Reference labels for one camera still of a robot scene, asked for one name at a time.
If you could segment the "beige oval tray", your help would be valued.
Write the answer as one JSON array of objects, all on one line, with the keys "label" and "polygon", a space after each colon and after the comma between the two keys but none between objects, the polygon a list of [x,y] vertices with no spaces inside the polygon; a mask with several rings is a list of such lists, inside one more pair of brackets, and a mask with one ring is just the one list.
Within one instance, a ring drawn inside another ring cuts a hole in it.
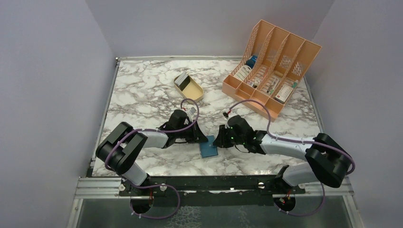
[{"label": "beige oval tray", "polygon": [[191,81],[184,90],[180,90],[174,83],[174,88],[184,97],[199,102],[204,97],[203,88],[190,76]]}]

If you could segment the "orange file organizer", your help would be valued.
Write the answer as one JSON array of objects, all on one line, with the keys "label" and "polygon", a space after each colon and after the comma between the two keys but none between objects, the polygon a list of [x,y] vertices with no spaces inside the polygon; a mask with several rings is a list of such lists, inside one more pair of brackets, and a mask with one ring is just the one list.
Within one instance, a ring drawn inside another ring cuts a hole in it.
[{"label": "orange file organizer", "polygon": [[[245,106],[265,118],[276,119],[305,73],[318,56],[321,46],[296,34],[286,31],[267,21],[260,20],[251,32],[240,63],[222,83],[222,92],[236,101],[248,100]],[[239,68],[252,55],[257,62],[244,81],[234,77]],[[260,78],[257,88],[247,84],[248,80]],[[274,99],[284,85],[294,88],[282,104]]]}]

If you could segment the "blue bottle in organizer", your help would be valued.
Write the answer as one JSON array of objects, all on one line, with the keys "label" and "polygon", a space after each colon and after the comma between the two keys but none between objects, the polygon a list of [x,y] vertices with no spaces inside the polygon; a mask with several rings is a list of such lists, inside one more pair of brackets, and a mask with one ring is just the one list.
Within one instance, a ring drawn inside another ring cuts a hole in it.
[{"label": "blue bottle in organizer", "polygon": [[257,56],[256,55],[252,55],[251,57],[250,57],[250,59],[248,59],[246,62],[245,62],[245,65],[247,65],[248,67],[250,67],[251,69],[255,66],[255,64],[256,64],[256,62],[257,62]]}]

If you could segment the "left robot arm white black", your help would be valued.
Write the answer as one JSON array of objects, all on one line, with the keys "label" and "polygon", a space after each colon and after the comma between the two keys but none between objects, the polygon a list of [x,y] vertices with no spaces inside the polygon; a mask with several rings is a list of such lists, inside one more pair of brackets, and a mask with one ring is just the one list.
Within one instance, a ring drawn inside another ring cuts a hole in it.
[{"label": "left robot arm white black", "polygon": [[132,190],[144,195],[149,190],[148,174],[136,163],[143,148],[165,149],[183,139],[185,143],[206,143],[197,122],[184,110],[176,109],[169,120],[152,131],[139,131],[121,122],[97,147],[96,157],[117,175],[131,182]]}]

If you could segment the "black mounting rail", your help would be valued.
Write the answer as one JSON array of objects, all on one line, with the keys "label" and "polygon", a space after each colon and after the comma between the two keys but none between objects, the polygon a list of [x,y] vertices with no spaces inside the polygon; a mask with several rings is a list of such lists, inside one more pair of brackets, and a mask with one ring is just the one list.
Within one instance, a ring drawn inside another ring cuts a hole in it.
[{"label": "black mounting rail", "polygon": [[273,206],[274,198],[304,194],[299,186],[282,188],[276,174],[237,176],[151,176],[136,188],[121,181],[119,196],[135,206]]}]

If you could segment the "red white medicine box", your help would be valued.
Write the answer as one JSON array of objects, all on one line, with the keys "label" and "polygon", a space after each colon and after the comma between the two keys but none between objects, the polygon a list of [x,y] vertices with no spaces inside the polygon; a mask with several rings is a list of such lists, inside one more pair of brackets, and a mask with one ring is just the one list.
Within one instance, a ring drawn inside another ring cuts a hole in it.
[{"label": "red white medicine box", "polygon": [[291,93],[293,92],[294,88],[284,84],[278,93],[275,95],[274,99],[277,100],[278,102],[285,104]]}]

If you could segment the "stack of cards in tray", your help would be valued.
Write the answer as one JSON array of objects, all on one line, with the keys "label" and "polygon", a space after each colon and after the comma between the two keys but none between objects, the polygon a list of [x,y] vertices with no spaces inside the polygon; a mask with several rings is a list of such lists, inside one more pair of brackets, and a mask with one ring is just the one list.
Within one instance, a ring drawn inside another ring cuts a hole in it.
[{"label": "stack of cards in tray", "polygon": [[174,84],[182,91],[188,86],[190,81],[191,78],[187,73],[181,73],[174,79]]}]

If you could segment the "white box in organizer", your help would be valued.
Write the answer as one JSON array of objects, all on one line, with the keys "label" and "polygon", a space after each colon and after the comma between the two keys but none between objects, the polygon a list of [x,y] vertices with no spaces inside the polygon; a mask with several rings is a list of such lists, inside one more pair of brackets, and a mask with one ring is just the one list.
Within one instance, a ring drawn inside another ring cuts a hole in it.
[{"label": "white box in organizer", "polygon": [[252,68],[248,65],[243,65],[239,68],[239,70],[234,74],[234,77],[239,79],[240,81],[244,81],[247,76],[252,71]]}]

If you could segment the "small items in organizer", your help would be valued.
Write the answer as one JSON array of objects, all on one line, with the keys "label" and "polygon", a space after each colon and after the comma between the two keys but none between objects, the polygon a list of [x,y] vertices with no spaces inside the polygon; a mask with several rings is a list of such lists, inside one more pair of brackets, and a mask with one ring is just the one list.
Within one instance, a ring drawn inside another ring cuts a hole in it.
[{"label": "small items in organizer", "polygon": [[254,78],[253,80],[248,80],[247,84],[253,88],[257,88],[261,83],[260,78]]}]

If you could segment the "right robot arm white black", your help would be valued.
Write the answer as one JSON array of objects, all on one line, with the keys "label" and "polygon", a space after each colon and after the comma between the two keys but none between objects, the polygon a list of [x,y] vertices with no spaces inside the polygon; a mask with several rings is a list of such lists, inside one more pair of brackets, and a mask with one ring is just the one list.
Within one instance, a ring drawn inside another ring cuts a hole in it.
[{"label": "right robot arm white black", "polygon": [[314,138],[280,137],[269,131],[253,130],[239,115],[220,125],[213,145],[220,148],[240,145],[249,153],[279,154],[303,160],[303,164],[281,168],[274,180],[274,187],[280,193],[317,181],[338,188],[355,168],[352,157],[325,133]]}]

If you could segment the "blue card holder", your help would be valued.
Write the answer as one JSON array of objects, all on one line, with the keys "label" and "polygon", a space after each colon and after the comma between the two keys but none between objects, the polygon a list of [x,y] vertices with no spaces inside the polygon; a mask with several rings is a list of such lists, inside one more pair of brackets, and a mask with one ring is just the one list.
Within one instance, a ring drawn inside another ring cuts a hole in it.
[{"label": "blue card holder", "polygon": [[205,159],[218,156],[217,147],[213,145],[213,142],[215,140],[214,135],[207,136],[207,139],[207,142],[199,143],[201,157]]}]

